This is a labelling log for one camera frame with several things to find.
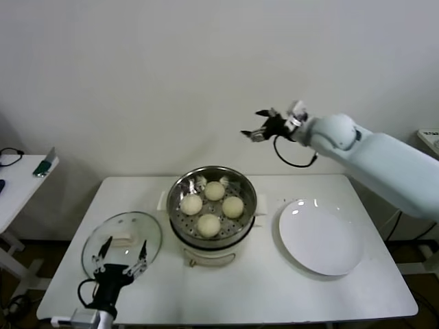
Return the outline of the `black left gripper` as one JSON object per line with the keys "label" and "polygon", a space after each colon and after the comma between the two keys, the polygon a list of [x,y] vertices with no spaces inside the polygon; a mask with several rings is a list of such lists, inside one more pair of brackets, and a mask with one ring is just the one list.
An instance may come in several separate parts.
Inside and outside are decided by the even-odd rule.
{"label": "black left gripper", "polygon": [[93,273],[98,283],[94,297],[94,307],[115,307],[122,288],[133,283],[147,269],[147,240],[144,240],[139,257],[134,265],[105,264],[104,259],[112,243],[112,236],[100,247],[97,255],[92,255]]}

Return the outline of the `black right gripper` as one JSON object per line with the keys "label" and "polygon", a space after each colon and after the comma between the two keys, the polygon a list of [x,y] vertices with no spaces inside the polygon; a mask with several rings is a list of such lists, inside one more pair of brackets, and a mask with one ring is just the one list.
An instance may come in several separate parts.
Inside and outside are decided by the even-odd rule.
{"label": "black right gripper", "polygon": [[263,124],[263,128],[253,131],[241,131],[241,133],[253,143],[263,142],[265,139],[271,139],[273,136],[282,136],[285,139],[290,139],[291,131],[285,125],[286,120],[282,116],[278,116],[278,112],[275,109],[259,110],[256,111],[255,114],[261,117],[267,117],[268,119]]}

